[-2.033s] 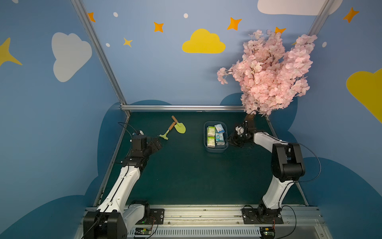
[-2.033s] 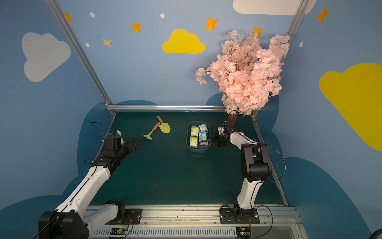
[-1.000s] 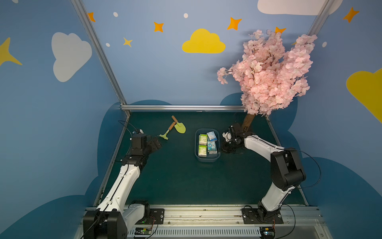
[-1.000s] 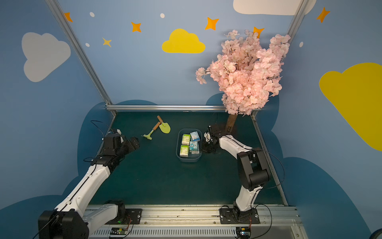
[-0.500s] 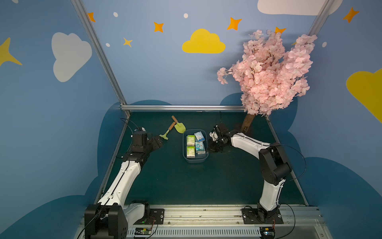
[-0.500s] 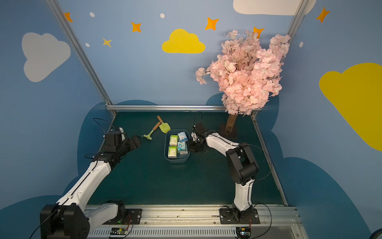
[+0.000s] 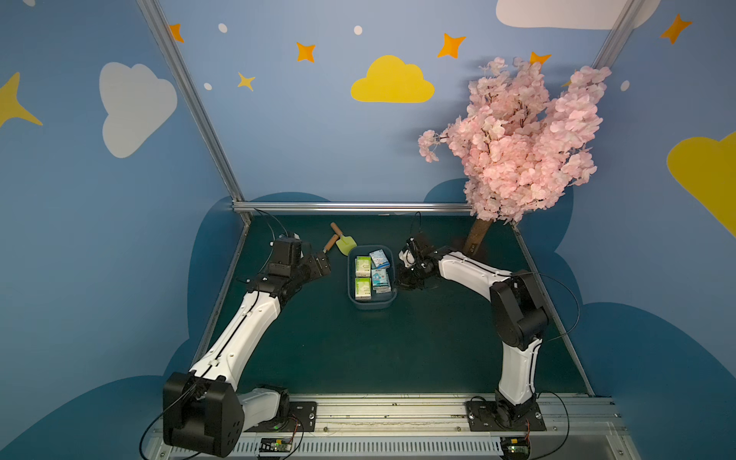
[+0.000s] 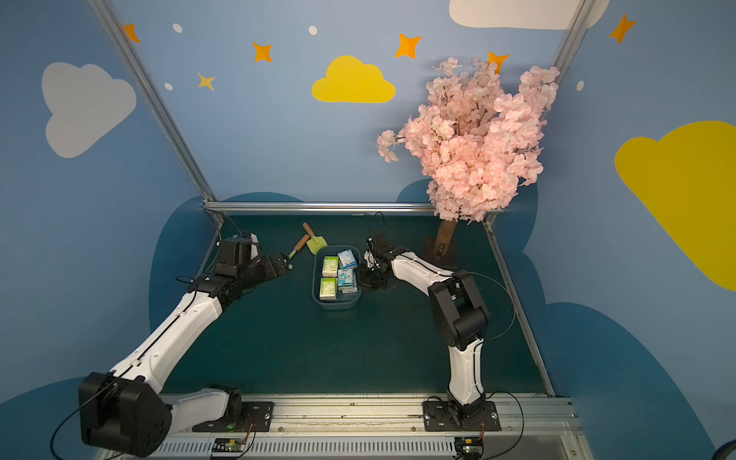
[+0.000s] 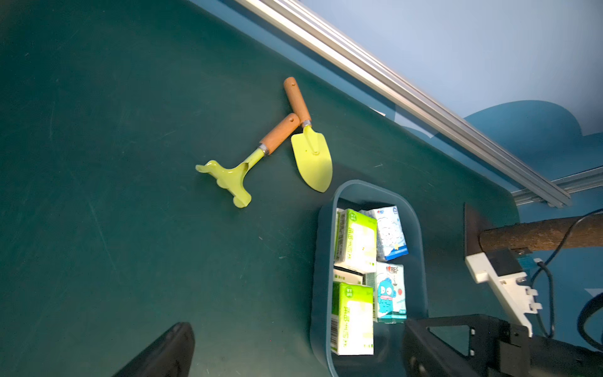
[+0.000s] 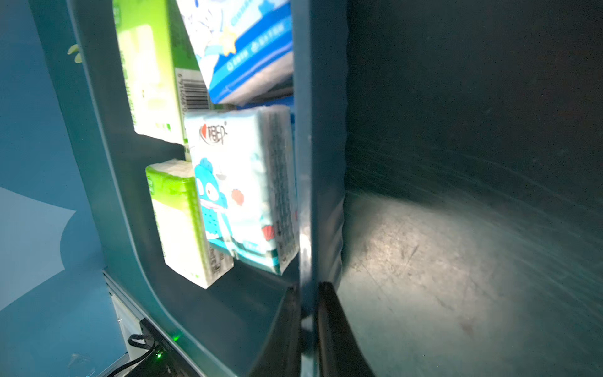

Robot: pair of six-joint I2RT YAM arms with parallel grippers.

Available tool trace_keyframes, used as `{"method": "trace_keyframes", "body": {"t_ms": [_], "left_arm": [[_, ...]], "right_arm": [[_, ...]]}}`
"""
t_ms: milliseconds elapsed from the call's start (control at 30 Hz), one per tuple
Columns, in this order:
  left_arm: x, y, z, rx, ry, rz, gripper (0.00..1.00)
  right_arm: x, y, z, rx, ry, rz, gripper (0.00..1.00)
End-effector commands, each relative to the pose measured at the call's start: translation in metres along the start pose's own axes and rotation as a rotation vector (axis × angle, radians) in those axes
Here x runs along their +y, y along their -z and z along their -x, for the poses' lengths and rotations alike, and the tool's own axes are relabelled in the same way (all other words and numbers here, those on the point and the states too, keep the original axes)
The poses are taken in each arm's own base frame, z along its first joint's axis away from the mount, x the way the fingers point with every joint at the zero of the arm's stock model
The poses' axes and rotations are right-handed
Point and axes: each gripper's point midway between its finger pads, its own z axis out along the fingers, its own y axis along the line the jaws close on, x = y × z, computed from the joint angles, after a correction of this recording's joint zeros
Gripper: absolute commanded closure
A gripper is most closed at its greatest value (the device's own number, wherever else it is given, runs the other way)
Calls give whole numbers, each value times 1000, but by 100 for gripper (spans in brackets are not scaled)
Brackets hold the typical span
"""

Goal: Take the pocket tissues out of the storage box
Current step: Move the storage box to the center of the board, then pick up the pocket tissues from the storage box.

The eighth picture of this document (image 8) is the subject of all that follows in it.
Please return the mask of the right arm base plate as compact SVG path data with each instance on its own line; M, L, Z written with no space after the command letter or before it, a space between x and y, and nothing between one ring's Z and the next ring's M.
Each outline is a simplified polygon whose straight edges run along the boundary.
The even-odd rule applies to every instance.
M496 405L487 401L481 410L464 414L452 402L429 398L422 402L425 431L501 431Z

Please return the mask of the green pocket tissue pack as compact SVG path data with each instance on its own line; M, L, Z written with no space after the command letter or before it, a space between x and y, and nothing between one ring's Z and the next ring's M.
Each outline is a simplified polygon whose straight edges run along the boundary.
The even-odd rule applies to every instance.
M340 266L337 256L326 256L322 264L322 276L325 278L335 278L338 276Z

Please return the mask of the blue plastic storage box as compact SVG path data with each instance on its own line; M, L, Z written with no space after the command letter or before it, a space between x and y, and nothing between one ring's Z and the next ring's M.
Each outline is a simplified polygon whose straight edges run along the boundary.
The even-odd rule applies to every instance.
M314 276L312 276L312 299L314 299L314 302L316 302L316 304L318 304L318 306L320 306L322 310L326 310L326 311L350 310L354 308L354 306L356 306L356 304L358 304L358 301L360 300L360 297L362 294L360 283L358 283L358 291L355 293L343 294L338 290L337 299L335 299L334 301L324 302L324 301L320 301L318 298L320 280L322 278L325 278L322 276L322 273L321 273L323 259L326 256L337 256L337 253L339 253L340 251L346 250L346 249L351 249L354 252L354 255L359 263L360 255L358 254L358 249L356 249L356 247L353 247L352 245L328 245L327 247L323 248L315 255ZM357 268L354 268L354 270L356 272L356 281L358 282L358 276L360 276L360 265L358 265Z

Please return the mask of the blue pocket tissue pack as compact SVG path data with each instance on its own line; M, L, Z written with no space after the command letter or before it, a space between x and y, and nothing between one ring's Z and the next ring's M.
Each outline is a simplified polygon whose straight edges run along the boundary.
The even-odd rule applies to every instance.
M342 269L353 269L358 267L358 260L351 249L346 249L337 253L339 266Z

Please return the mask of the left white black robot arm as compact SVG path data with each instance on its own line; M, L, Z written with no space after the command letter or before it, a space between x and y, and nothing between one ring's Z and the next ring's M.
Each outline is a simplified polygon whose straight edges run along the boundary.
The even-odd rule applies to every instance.
M153 333L107 373L90 373L80 384L80 437L88 446L147 457L177 431L222 418L236 394L208 387L178 399L160 393L176 364L199 336L258 285L286 275L281 252L218 255L215 269L193 279L174 310Z

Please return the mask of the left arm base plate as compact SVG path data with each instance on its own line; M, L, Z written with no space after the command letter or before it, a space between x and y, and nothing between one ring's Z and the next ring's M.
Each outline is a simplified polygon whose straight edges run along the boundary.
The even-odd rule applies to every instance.
M240 412L230 409L222 418L192 427L193 432L269 432L273 420L274 402L241 403Z

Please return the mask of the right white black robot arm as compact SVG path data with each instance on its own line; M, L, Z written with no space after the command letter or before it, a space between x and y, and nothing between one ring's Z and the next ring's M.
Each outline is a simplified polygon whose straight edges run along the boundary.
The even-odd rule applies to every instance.
M480 417L487 401L481 358L490 314L473 274L433 266L402 247L368 249L363 258L379 279L395 278L427 295L450 357L448 415L458 427Z

